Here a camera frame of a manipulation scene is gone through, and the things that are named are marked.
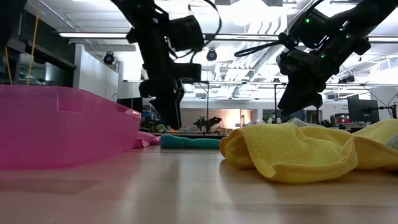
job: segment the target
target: yellow microfiber cloth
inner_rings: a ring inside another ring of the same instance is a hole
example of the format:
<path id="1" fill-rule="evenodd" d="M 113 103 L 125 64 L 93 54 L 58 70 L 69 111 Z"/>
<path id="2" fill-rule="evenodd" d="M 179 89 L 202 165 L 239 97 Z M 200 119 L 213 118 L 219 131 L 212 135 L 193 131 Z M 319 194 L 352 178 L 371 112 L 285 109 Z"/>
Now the yellow microfiber cloth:
<path id="1" fill-rule="evenodd" d="M 350 134 L 294 124 L 258 124 L 234 130 L 220 142 L 227 163 L 257 169 L 267 180 L 309 183 L 354 169 L 398 170 L 398 150 L 386 145 L 398 135 L 398 120 L 381 121 Z"/>

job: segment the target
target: desk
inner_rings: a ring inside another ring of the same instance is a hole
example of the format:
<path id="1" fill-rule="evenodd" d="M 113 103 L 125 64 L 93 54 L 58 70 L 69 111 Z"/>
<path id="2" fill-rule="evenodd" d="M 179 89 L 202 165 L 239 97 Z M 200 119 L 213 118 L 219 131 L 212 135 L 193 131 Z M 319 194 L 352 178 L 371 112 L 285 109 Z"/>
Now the desk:
<path id="1" fill-rule="evenodd" d="M 125 152 L 61 170 L 0 171 L 4 224 L 397 223 L 398 177 L 272 184 L 218 151 Z"/>

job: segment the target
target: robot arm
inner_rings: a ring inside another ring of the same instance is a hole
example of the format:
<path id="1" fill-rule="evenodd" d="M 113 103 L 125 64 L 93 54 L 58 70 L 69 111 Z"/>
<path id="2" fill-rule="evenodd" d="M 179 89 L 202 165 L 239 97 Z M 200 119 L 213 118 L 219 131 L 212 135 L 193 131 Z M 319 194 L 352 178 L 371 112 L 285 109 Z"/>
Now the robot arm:
<path id="1" fill-rule="evenodd" d="M 180 80 L 200 81 L 201 65 L 174 63 L 169 57 L 169 43 L 176 51 L 201 51 L 204 43 L 197 20 L 188 16 L 170 21 L 169 15 L 156 6 L 154 0 L 112 2 L 134 27 L 127 40 L 138 43 L 149 77 L 139 87 L 141 96 L 156 97 L 151 103 L 162 119 L 179 129 L 180 102 L 184 94 Z M 310 8 L 293 26 L 293 32 L 280 34 L 279 40 L 271 45 L 283 44 L 289 50 L 282 53 L 279 60 L 281 73 L 289 77 L 278 105 L 282 114 L 311 105 L 320 107 L 322 97 L 318 93 L 326 88 L 327 80 L 339 72 L 353 52 L 362 55 L 371 48 L 366 36 L 397 6 L 398 0 L 363 0 L 355 8 L 331 18 Z M 306 53 L 296 49 L 300 41 L 313 50 Z M 264 48 L 247 49 L 247 52 L 251 54 Z"/>
<path id="2" fill-rule="evenodd" d="M 397 0 L 363 0 L 356 7 L 327 17 L 316 9 L 304 14 L 294 31 L 281 34 L 289 51 L 280 55 L 279 67 L 289 83 L 278 107 L 290 114 L 307 106 L 321 107 L 321 93 L 332 75 L 339 73 L 352 54 L 363 55 L 371 48 L 366 38 L 398 6 Z M 311 50 L 296 49 L 301 41 Z"/>
<path id="3" fill-rule="evenodd" d="M 184 95 L 181 79 L 200 81 L 201 65 L 174 63 L 169 57 L 177 52 L 203 50 L 204 40 L 199 23 L 193 16 L 169 20 L 169 15 L 154 0 L 112 0 L 133 28 L 127 35 L 129 43 L 138 43 L 148 80 L 140 84 L 142 97 L 151 101 L 162 120 L 173 129 L 181 127 L 180 102 Z"/>

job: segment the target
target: dome camera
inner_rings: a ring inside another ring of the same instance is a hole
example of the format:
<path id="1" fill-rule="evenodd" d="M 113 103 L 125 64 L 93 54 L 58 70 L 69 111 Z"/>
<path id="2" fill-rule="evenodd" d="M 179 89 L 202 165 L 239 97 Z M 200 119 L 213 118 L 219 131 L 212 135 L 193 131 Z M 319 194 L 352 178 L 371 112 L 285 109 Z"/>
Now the dome camera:
<path id="1" fill-rule="evenodd" d="M 207 61 L 213 62 L 217 59 L 217 53 L 216 49 L 210 49 L 209 52 L 207 53 Z"/>
<path id="2" fill-rule="evenodd" d="M 104 57 L 104 63 L 107 65 L 114 65 L 116 63 L 116 59 L 113 55 L 113 52 L 107 52 Z"/>

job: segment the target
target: teal towel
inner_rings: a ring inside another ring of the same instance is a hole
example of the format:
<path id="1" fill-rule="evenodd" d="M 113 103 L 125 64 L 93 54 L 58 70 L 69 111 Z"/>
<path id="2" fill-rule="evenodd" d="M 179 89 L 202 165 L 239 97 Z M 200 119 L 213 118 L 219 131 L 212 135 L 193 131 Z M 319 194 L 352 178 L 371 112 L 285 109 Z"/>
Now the teal towel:
<path id="1" fill-rule="evenodd" d="M 220 140 L 217 139 L 189 139 L 170 134 L 162 135 L 160 146 L 172 149 L 219 149 Z"/>

